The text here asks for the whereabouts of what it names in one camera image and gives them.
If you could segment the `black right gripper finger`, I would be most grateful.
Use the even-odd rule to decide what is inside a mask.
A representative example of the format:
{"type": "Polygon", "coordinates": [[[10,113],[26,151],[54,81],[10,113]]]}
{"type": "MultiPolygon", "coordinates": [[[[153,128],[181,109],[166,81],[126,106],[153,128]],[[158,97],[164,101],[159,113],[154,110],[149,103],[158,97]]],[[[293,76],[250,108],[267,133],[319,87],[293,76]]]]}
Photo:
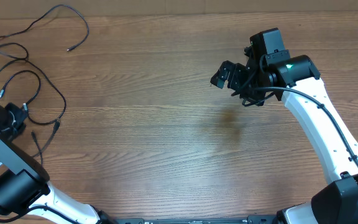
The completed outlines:
{"type": "Polygon", "coordinates": [[[238,96],[242,100],[242,106],[262,106],[265,101],[264,91],[242,90],[235,91],[231,96],[238,96]]]}
{"type": "Polygon", "coordinates": [[[210,83],[220,89],[223,89],[229,75],[234,71],[235,64],[230,61],[224,61],[217,72],[211,77],[210,83]]]}

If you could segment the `black USB cable thin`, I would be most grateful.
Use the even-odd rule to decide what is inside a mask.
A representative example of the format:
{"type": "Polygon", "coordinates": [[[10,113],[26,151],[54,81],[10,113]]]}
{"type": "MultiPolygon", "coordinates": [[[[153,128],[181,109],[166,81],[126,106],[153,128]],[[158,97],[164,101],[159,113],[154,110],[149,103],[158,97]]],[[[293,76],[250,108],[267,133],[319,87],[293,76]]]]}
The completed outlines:
{"type": "MultiPolygon", "coordinates": [[[[89,27],[89,24],[86,21],[85,17],[78,10],[76,10],[74,7],[69,6],[67,4],[57,4],[57,5],[53,6],[53,7],[51,7],[45,14],[43,14],[38,19],[36,19],[32,23],[30,23],[29,26],[26,27],[24,30],[21,30],[19,32],[14,32],[14,33],[11,33],[11,34],[0,35],[0,39],[5,39],[5,38],[8,38],[8,37],[12,37],[12,36],[15,36],[15,35],[20,35],[20,34],[24,34],[24,33],[28,32],[36,23],[38,23],[39,21],[44,19],[47,15],[49,15],[52,11],[56,10],[56,8],[59,8],[59,7],[65,7],[67,9],[73,11],[76,15],[78,15],[80,17],[80,19],[85,24],[86,34],[83,37],[83,39],[80,42],[78,42],[77,44],[72,45],[71,47],[67,48],[67,52],[71,52],[71,51],[75,50],[77,47],[79,47],[83,42],[85,42],[87,40],[87,38],[88,38],[88,36],[90,34],[90,27],[89,27]]],[[[10,55],[10,54],[7,54],[5,52],[0,51],[1,55],[4,55],[4,56],[9,57],[9,58],[12,58],[14,60],[27,60],[29,58],[28,50],[23,45],[18,44],[16,42],[10,42],[10,43],[1,44],[0,48],[8,46],[8,45],[17,45],[20,48],[22,48],[25,51],[25,57],[15,57],[13,55],[10,55]]]]}

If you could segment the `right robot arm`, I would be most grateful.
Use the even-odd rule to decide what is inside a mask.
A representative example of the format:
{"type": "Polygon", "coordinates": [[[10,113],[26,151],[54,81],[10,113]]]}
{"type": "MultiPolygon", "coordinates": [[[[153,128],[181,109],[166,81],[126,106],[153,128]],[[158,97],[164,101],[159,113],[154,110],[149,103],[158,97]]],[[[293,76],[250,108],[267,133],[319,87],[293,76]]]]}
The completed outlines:
{"type": "Polygon", "coordinates": [[[306,55],[292,57],[277,28],[250,38],[246,64],[224,61],[211,84],[232,90],[245,107],[276,97],[297,119],[323,168],[327,185],[309,202],[247,223],[358,223],[358,142],[329,99],[306,55]]]}

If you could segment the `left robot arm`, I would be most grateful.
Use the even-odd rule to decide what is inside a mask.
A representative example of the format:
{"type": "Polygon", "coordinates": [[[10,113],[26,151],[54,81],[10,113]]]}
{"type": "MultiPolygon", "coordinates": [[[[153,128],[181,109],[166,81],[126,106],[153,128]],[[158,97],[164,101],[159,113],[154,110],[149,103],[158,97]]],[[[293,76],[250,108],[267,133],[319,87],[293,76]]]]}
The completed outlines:
{"type": "Polygon", "coordinates": [[[13,144],[25,129],[26,118],[24,108],[12,103],[0,105],[0,223],[25,215],[54,223],[114,223],[102,210],[56,189],[43,166],[13,144]]]}

